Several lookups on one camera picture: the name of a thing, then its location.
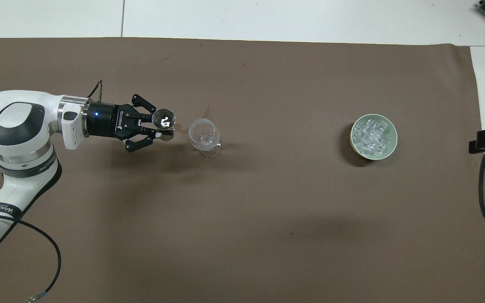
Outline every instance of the robotic arm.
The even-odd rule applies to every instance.
[[[136,107],[149,113],[139,113]],[[143,122],[152,122],[158,129],[143,127]],[[62,133],[67,149],[77,149],[88,136],[103,136],[123,141],[125,149],[134,152],[155,138],[171,140],[174,123],[171,111],[157,110],[137,94],[129,104],[114,105],[29,90],[0,92],[0,215],[21,219],[59,180],[61,166],[50,141],[54,133]],[[130,140],[138,134],[146,137]],[[0,219],[0,242],[15,225]]]

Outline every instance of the bowl of ice cubes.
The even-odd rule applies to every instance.
[[[364,115],[353,124],[351,146],[360,156],[381,160],[391,155],[398,144],[398,132],[392,122],[377,114]]]

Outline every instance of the glass base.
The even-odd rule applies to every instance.
[[[222,147],[222,143],[218,141],[218,144],[212,150],[200,150],[200,154],[204,155],[205,157],[214,157],[220,153],[220,149]]]

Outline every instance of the clear glass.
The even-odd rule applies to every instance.
[[[220,143],[220,131],[209,119],[197,119],[188,129],[188,137],[194,148],[205,157],[218,155],[222,144]]]

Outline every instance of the light green bowl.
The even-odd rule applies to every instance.
[[[381,155],[381,156],[378,156],[378,155],[363,155],[362,150],[357,150],[354,147],[354,144],[353,144],[353,128],[359,121],[361,121],[361,120],[367,121],[368,119],[374,119],[375,121],[377,121],[377,123],[379,123],[381,121],[385,121],[389,124],[389,130],[387,131],[386,134],[383,135],[383,138],[390,140],[390,146],[389,146],[389,149],[387,149],[386,152],[383,153],[383,155]],[[351,132],[349,132],[349,142],[351,142],[351,146],[354,149],[354,151],[356,151],[356,153],[358,155],[360,155],[361,157],[364,157],[364,158],[370,159],[370,160],[382,160],[382,159],[385,159],[386,157],[388,157],[389,155],[392,155],[392,153],[396,149],[396,146],[398,145],[398,132],[396,131],[396,127],[394,126],[394,124],[392,124],[392,122],[389,119],[387,119],[387,118],[385,118],[381,115],[378,115],[378,114],[363,115],[362,117],[358,118],[355,121],[355,123],[353,124],[353,126],[351,128]]]

